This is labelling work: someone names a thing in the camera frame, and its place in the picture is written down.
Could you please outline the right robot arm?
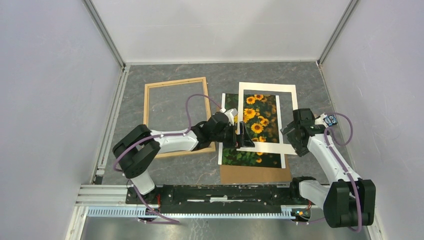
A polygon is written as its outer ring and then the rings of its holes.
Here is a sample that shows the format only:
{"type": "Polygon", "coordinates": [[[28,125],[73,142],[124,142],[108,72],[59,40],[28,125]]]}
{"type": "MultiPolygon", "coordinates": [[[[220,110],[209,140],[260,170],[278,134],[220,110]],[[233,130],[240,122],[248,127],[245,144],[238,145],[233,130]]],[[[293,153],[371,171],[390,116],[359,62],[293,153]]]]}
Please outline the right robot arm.
{"type": "Polygon", "coordinates": [[[295,109],[292,114],[292,122],[281,133],[299,157],[311,153],[316,158],[329,186],[314,177],[295,177],[289,185],[289,199],[295,204],[308,200],[318,206],[331,228],[359,232],[362,227],[371,226],[375,220],[376,186],[353,170],[331,135],[337,118],[346,115],[330,112],[314,116],[309,108],[295,109]]]}

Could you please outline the white photo mat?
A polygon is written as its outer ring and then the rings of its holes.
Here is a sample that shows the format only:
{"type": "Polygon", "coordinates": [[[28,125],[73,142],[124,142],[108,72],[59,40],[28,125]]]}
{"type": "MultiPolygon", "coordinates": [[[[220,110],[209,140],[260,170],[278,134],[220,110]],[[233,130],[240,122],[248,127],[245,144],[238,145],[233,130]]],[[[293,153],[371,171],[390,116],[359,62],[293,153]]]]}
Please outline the white photo mat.
{"type": "MultiPolygon", "coordinates": [[[[298,99],[296,86],[294,84],[271,84],[271,83],[256,83],[256,82],[239,82],[238,86],[238,120],[243,122],[243,96],[244,91],[254,92],[276,92],[290,93],[292,109],[298,109],[298,99]]],[[[271,142],[256,142],[254,147],[241,147],[237,151],[242,152],[262,152],[281,155],[297,155],[291,144],[286,143],[271,143],[271,142]]]]}

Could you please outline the brown backing board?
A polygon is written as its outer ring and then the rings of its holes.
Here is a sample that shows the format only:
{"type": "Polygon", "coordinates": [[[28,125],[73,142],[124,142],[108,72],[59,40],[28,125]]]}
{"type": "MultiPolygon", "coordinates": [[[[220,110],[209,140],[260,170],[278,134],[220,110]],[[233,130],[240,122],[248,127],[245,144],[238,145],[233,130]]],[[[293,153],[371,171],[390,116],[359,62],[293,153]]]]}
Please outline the brown backing board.
{"type": "Polygon", "coordinates": [[[220,165],[221,184],[272,184],[290,182],[288,156],[283,155],[285,168],[220,165]]]}

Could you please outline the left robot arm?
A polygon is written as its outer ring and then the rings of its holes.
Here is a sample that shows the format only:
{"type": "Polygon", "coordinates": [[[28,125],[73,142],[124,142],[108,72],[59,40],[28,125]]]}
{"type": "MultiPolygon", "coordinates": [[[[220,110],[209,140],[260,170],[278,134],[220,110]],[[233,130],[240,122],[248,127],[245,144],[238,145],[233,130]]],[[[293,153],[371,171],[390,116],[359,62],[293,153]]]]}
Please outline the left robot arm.
{"type": "Polygon", "coordinates": [[[214,142],[230,149],[255,147],[244,122],[235,121],[236,114],[234,108],[216,112],[208,120],[178,131],[156,131],[140,124],[112,148],[116,158],[113,169],[132,182],[140,200],[151,204],[157,190],[148,167],[158,154],[196,152],[214,142]]]}

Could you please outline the wooden picture frame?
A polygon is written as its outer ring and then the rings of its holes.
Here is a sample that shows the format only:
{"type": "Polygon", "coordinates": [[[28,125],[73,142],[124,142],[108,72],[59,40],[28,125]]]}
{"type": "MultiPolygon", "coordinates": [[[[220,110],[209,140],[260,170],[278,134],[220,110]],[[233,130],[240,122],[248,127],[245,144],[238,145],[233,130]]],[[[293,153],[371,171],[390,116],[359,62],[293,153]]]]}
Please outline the wooden picture frame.
{"type": "MultiPolygon", "coordinates": [[[[204,95],[209,95],[208,87],[207,87],[207,79],[205,76],[203,77],[195,77],[195,78],[186,78],[179,80],[169,80],[162,82],[154,82],[154,83],[146,83],[144,85],[144,113],[143,113],[143,123],[148,125],[149,123],[149,106],[150,106],[150,90],[153,88],[161,88],[161,87],[169,87],[176,85],[184,85],[184,84],[194,84],[194,83],[202,83],[202,89],[204,95]]],[[[211,143],[207,148],[201,149],[199,151],[174,151],[167,153],[160,153],[156,157],[157,158],[168,158],[168,157],[177,157],[177,156],[186,156],[186,155],[194,155],[194,154],[204,154],[204,153],[213,153],[216,151],[216,145],[211,143]]]]}

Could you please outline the sunflower photo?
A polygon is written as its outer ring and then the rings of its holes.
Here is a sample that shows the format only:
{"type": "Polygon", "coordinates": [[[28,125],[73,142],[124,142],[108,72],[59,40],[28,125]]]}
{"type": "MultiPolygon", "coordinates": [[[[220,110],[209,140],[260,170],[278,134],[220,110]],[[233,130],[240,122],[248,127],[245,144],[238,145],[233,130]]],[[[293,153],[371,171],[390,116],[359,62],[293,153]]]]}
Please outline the sunflower photo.
{"type": "MultiPolygon", "coordinates": [[[[281,143],[278,128],[277,96],[270,94],[245,94],[243,118],[246,133],[252,141],[281,143]]],[[[227,166],[283,168],[284,156],[279,153],[239,151],[223,147],[218,154],[218,164],[227,166]]]]}

